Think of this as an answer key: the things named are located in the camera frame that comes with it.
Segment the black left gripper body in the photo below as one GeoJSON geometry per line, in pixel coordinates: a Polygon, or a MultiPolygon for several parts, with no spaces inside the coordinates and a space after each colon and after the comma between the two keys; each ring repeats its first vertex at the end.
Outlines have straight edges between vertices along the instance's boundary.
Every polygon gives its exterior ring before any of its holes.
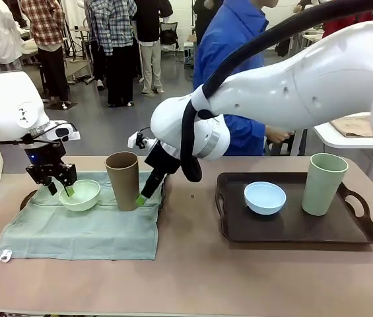
{"type": "Polygon", "coordinates": [[[24,149],[30,161],[26,167],[27,172],[56,172],[65,166],[61,159],[66,153],[62,142],[39,143],[39,145],[39,147],[24,149]]]}

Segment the person's right hand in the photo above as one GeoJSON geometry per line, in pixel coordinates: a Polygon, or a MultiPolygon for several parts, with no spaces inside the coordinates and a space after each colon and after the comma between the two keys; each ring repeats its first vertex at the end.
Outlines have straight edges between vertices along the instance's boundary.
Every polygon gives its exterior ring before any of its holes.
{"type": "Polygon", "coordinates": [[[265,135],[272,143],[282,143],[290,137],[290,132],[279,131],[266,127],[265,135]]]}

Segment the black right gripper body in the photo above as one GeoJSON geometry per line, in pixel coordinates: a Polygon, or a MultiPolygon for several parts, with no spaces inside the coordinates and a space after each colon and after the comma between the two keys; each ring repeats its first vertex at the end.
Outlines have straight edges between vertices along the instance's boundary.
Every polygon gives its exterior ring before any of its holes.
{"type": "Polygon", "coordinates": [[[176,148],[157,141],[149,151],[145,163],[157,174],[174,174],[179,169],[180,159],[174,156],[176,148]]]}

